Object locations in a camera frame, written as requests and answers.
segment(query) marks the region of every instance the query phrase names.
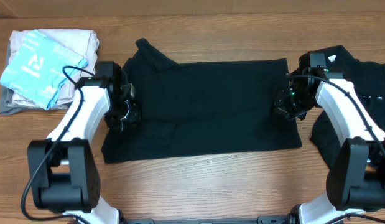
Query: white towel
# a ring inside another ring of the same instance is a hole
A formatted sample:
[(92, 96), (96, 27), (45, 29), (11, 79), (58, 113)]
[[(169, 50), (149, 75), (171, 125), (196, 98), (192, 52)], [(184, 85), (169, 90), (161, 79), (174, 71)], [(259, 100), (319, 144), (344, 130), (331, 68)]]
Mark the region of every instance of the white towel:
[[(53, 40), (56, 40), (58, 43), (73, 50), (74, 52), (84, 56), (84, 58), (88, 61), (88, 65), (85, 70), (95, 73), (95, 63), (97, 61), (96, 51), (98, 50), (100, 42), (94, 31), (77, 29), (40, 29), (38, 31), (49, 36)], [(10, 37), (11, 54), (9, 57), (9, 63), (11, 63), (11, 60), (22, 46), (22, 42), (28, 32), (30, 32), (30, 30), (12, 32)], [(72, 78), (77, 82), (80, 77), (84, 76), (90, 75), (84, 72), (76, 72)], [(61, 87), (57, 105), (72, 102), (74, 92), (75, 86), (70, 82), (66, 82), (66, 84)], [(12, 96), (12, 103), (15, 105), (36, 107), (31, 100), (16, 93)]]

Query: stack of towels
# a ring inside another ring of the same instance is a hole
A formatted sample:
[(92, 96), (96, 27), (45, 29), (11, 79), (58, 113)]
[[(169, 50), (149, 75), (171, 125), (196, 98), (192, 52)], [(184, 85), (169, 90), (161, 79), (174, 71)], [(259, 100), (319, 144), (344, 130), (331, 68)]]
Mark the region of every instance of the stack of towels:
[[(10, 37), (8, 66), (0, 78), (0, 114), (68, 108), (75, 87), (62, 68), (72, 65), (94, 73), (99, 43), (92, 30), (14, 31)], [(89, 76), (71, 68), (67, 73), (76, 82)]]

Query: light blue towel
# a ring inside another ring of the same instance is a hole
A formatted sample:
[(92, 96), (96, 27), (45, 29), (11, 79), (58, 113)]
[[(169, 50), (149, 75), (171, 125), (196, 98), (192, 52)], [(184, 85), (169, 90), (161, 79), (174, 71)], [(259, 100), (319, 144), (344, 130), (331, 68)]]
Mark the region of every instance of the light blue towel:
[[(4, 70), (0, 84), (48, 110), (56, 104), (61, 86), (69, 82), (62, 67), (84, 68), (87, 63), (81, 55), (33, 30), (26, 35), (17, 55)], [(77, 70), (67, 69), (71, 77), (75, 72)]]

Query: black cable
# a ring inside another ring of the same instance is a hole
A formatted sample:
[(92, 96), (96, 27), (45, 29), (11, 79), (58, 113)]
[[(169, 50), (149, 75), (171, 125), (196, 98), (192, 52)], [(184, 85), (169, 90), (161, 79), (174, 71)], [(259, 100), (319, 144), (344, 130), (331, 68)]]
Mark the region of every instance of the black cable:
[(378, 222), (378, 223), (385, 223), (385, 220), (382, 220), (380, 218), (374, 218), (374, 217), (371, 217), (371, 216), (368, 216), (368, 215), (347, 213), (347, 214), (341, 215), (339, 217), (336, 217), (336, 218), (330, 220), (329, 222), (327, 222), (325, 224), (333, 224), (333, 223), (341, 221), (341, 220), (343, 220), (345, 218), (350, 219), (350, 217), (359, 217), (359, 218), (364, 218), (364, 219), (367, 219), (367, 220), (375, 221), (375, 222)]
[[(66, 71), (65, 71), (66, 68), (77, 69), (77, 70), (86, 72), (86, 73), (94, 76), (94, 74), (92, 74), (91, 72), (88, 72), (88, 71), (86, 71), (86, 70), (84, 70), (82, 68), (78, 68), (78, 67), (74, 67), (74, 66), (70, 66), (70, 65), (64, 66), (62, 68), (63, 74), (74, 85), (76, 84), (76, 82), (73, 81), (72, 78), (66, 73)], [(39, 171), (41, 170), (41, 168), (43, 167), (43, 165), (45, 165), (45, 163), (47, 162), (49, 157), (53, 154), (54, 150), (56, 150), (59, 142), (61, 141), (61, 138), (63, 138), (65, 133), (69, 130), (69, 127), (72, 125), (73, 121), (75, 120), (76, 116), (78, 115), (79, 111), (81, 110), (81, 106), (82, 106), (83, 101), (84, 101), (84, 95), (83, 95), (83, 92), (80, 89), (78, 89), (78, 91), (80, 92), (80, 103), (78, 105), (78, 108), (76, 109), (76, 111), (72, 115), (72, 117), (70, 118), (68, 124), (63, 128), (63, 131), (60, 133), (60, 135), (58, 136), (57, 140), (55, 140), (55, 142), (52, 144), (51, 148), (45, 154), (44, 158), (42, 159), (42, 162), (40, 162), (40, 164), (37, 167), (36, 171), (32, 175), (32, 178), (26, 184), (24, 192), (22, 193), (22, 197), (21, 197), (21, 211), (22, 211), (22, 214), (24, 214), (24, 216), (26, 218), (30, 219), (30, 220), (33, 220), (33, 221), (51, 221), (51, 220), (57, 220), (59, 218), (74, 218), (78, 222), (82, 222), (84, 224), (89, 224), (89, 222), (87, 220), (85, 220), (84, 218), (82, 218), (82, 217), (80, 217), (78, 215), (69, 214), (69, 215), (57, 215), (57, 216), (54, 216), (54, 217), (37, 218), (37, 217), (33, 217), (33, 216), (29, 215), (28, 212), (26, 211), (26, 197), (27, 197), (27, 194), (29, 192), (30, 187), (33, 184), (33, 181), (36, 179), (36, 176), (39, 173)]]
[(381, 142), (379, 141), (378, 137), (376, 137), (376, 135), (374, 134), (373, 130), (372, 130), (372, 127), (369, 125), (368, 121), (366, 120), (365, 118), (365, 115), (363, 114), (363, 112), (361, 111), (361, 108), (359, 108), (358, 104), (356, 103), (356, 101), (354, 100), (354, 98), (350, 95), (350, 93), (348, 93), (347, 91), (345, 91), (344, 89), (342, 89), (342, 87), (334, 84), (333, 82), (327, 80), (327, 79), (324, 79), (324, 78), (320, 78), (320, 77), (315, 77), (315, 76), (311, 76), (311, 75), (293, 75), (293, 76), (290, 76), (288, 78), (288, 80), (293, 80), (295, 78), (313, 78), (313, 79), (316, 79), (316, 80), (321, 80), (333, 87), (335, 87), (336, 89), (340, 90), (342, 93), (345, 94), (345, 96), (347, 96), (348, 99), (350, 99), (350, 101), (353, 103), (355, 109), (357, 110), (359, 116), (361, 117), (365, 127), (366, 127), (366, 130), (370, 133), (370, 135), (372, 136), (372, 138), (374, 139), (375, 143), (378, 145), (378, 147), (380, 148), (380, 151), (382, 152), (382, 155), (385, 159), (385, 149), (383, 147), (383, 145), (381, 144)]

